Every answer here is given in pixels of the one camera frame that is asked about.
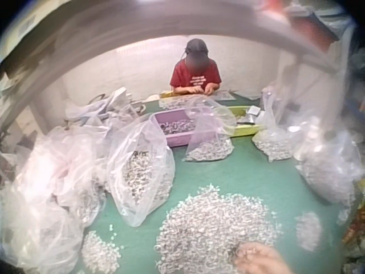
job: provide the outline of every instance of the white wall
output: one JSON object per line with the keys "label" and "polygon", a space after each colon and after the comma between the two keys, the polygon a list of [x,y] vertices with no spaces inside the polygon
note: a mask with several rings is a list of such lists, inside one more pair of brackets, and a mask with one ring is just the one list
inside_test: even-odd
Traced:
{"label": "white wall", "polygon": [[[34,100],[46,130],[63,122],[66,101],[82,106],[93,97],[126,87],[133,100],[170,90],[175,64],[187,41],[195,36],[150,39],[97,56],[61,76]],[[257,95],[276,78],[279,50],[260,43],[213,35],[199,35],[220,70],[222,89]]]}

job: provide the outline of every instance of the paper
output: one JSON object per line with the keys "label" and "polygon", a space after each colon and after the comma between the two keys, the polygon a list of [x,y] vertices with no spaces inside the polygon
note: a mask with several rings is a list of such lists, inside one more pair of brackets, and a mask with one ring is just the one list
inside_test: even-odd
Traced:
{"label": "paper", "polygon": [[251,106],[249,108],[249,110],[247,111],[248,114],[252,114],[252,115],[255,115],[257,116],[259,113],[260,113],[260,108],[259,107],[256,107],[256,106]]}
{"label": "paper", "polygon": [[217,91],[215,93],[213,93],[210,96],[211,99],[213,99],[214,101],[230,101],[230,100],[235,100],[235,97],[233,97],[229,91]]}

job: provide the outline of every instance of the clear plastic bag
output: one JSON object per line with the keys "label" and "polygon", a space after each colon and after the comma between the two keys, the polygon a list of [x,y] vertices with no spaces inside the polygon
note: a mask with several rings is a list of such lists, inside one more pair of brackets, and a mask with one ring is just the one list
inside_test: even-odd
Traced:
{"label": "clear plastic bag", "polygon": [[83,230],[53,202],[28,203],[13,187],[0,192],[6,258],[26,272],[68,274],[78,260]]}
{"label": "clear plastic bag", "polygon": [[206,96],[196,96],[187,102],[186,114],[196,121],[186,161],[222,160],[232,153],[230,137],[236,128],[236,118],[227,107]]}
{"label": "clear plastic bag", "polygon": [[114,91],[109,97],[92,102],[86,106],[79,107],[73,102],[67,102],[66,117],[69,120],[78,120],[98,116],[107,111],[123,107],[128,103],[125,95],[125,88]]}
{"label": "clear plastic bag", "polygon": [[167,200],[175,162],[153,116],[145,115],[113,135],[107,174],[115,204],[133,227]]}
{"label": "clear plastic bag", "polygon": [[69,207],[70,212],[88,227],[95,220],[105,202],[104,182],[100,164],[97,159],[98,146],[104,138],[102,128],[82,128],[83,134],[71,138],[74,144],[68,153],[67,175],[59,178],[58,187],[54,190],[58,204]]}
{"label": "clear plastic bag", "polygon": [[318,138],[297,169],[318,195],[347,207],[364,172],[360,152],[344,129]]}
{"label": "clear plastic bag", "polygon": [[57,179],[67,170],[67,159],[58,144],[46,136],[38,138],[14,182],[29,203],[47,201],[55,189]]}
{"label": "clear plastic bag", "polygon": [[273,111],[275,95],[267,93],[263,95],[262,99],[265,108],[262,125],[266,129],[255,134],[252,142],[268,156],[269,162],[291,158],[293,156],[293,136],[277,125]]}

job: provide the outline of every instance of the gray cap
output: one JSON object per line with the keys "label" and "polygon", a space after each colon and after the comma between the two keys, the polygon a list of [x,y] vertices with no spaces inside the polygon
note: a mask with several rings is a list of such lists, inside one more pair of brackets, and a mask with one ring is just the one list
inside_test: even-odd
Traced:
{"label": "gray cap", "polygon": [[199,51],[202,53],[208,54],[208,48],[205,44],[205,42],[202,39],[194,38],[191,39],[187,44],[185,48],[186,54]]}

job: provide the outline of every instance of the human hand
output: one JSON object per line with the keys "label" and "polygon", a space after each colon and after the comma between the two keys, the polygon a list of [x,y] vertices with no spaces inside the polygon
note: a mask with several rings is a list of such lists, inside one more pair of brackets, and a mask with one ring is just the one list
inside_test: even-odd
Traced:
{"label": "human hand", "polygon": [[210,95],[214,92],[214,87],[215,87],[216,84],[214,83],[208,83],[206,86],[205,86],[205,91],[204,91],[204,94],[205,95]]}
{"label": "human hand", "polygon": [[242,244],[234,264],[244,274],[293,274],[274,248],[260,243]]}
{"label": "human hand", "polygon": [[204,90],[201,88],[201,86],[188,87],[188,91],[192,94],[204,93]]}

